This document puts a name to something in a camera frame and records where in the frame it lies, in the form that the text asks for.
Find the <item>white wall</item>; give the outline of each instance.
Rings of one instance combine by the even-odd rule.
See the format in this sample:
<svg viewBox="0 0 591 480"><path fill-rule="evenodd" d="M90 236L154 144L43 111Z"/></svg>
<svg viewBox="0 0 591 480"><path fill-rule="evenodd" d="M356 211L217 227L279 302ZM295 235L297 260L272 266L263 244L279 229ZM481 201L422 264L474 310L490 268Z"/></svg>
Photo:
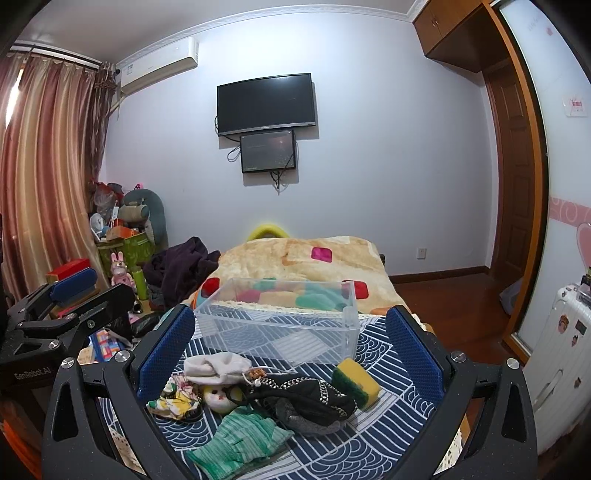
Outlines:
<svg viewBox="0 0 591 480"><path fill-rule="evenodd" d="M550 196L591 206L591 118L569 118L563 99L581 95L589 111L591 85L575 56L548 18L529 0L501 8L523 52L534 82L548 148ZM535 348L557 290L578 283L585 272L576 228L548 220L540 272L518 332Z"/></svg>
<svg viewBox="0 0 591 480"><path fill-rule="evenodd" d="M198 68L126 98L106 145L109 181L161 196L171 245L198 235L225 250L271 222L291 236L367 238L390 274L485 263L492 180L481 85L425 58L412 24L289 14L197 40ZM278 196L269 175L243 176L226 160L233 144L213 129L216 86L302 72L312 73L318 128L298 131L298 169Z"/></svg>

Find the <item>small toy face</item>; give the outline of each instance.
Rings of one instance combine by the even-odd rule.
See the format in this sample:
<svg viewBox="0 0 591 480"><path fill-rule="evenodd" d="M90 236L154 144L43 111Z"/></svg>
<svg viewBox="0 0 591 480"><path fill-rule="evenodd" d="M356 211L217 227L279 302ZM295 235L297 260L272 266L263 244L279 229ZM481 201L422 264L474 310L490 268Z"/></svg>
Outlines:
<svg viewBox="0 0 591 480"><path fill-rule="evenodd" d="M558 331L562 335L566 332L566 329L569 327L569 319L566 315L561 315L560 320L558 321Z"/></svg>
<svg viewBox="0 0 591 480"><path fill-rule="evenodd" d="M228 387L228 385L205 385L202 387L205 405L210 410L221 415L230 413L238 406L226 396L226 393L222 390L225 387ZM242 390L238 387L232 387L230 394L237 400L242 399Z"/></svg>
<svg viewBox="0 0 591 480"><path fill-rule="evenodd" d="M127 265L123 259L123 252L119 252L119 255L111 254L111 273L115 277L122 277L127 273Z"/></svg>

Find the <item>window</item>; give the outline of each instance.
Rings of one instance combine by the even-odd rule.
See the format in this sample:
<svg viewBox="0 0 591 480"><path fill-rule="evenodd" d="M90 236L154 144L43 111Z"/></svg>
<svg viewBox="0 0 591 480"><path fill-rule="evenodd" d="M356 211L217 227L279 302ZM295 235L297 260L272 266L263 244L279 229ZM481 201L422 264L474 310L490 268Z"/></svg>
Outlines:
<svg viewBox="0 0 591 480"><path fill-rule="evenodd" d="M6 126L10 123L10 119L12 118L12 113L14 112L14 108L17 105L18 94L20 90L18 89L18 85L21 83L22 78L22 69L18 72L17 81L14 82L12 89L10 90L10 96L8 97L8 105L6 107Z"/></svg>

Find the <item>green box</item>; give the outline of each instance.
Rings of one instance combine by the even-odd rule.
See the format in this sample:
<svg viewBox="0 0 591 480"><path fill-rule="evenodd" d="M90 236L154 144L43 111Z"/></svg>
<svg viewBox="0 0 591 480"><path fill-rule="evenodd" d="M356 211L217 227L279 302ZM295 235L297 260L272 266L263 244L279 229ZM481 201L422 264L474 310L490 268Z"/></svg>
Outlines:
<svg viewBox="0 0 591 480"><path fill-rule="evenodd" d="M147 262L154 255L154 245L148 239L148 235L143 232L138 235L130 236L129 238L118 238L110 242L101 242L97 245L99 251L100 263L103 265L103 270L108 278L111 278L111 254L123 252L123 258L127 265L127 271L131 270L139 262Z"/></svg>

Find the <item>doll face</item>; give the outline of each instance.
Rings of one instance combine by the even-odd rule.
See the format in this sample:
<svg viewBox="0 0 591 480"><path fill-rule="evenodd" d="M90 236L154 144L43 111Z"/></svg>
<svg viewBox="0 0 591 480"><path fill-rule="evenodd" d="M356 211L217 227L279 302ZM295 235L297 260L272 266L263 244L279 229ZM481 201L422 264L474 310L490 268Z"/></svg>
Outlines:
<svg viewBox="0 0 591 480"><path fill-rule="evenodd" d="M227 385L205 385L203 387L203 401L214 412L225 415L230 413L237 405L231 401L222 390ZM232 396L242 398L242 391L238 387L232 388Z"/></svg>
<svg viewBox="0 0 591 480"><path fill-rule="evenodd" d="M123 262L114 262L113 266L111 266L111 271L115 277L120 277L127 273L127 267Z"/></svg>

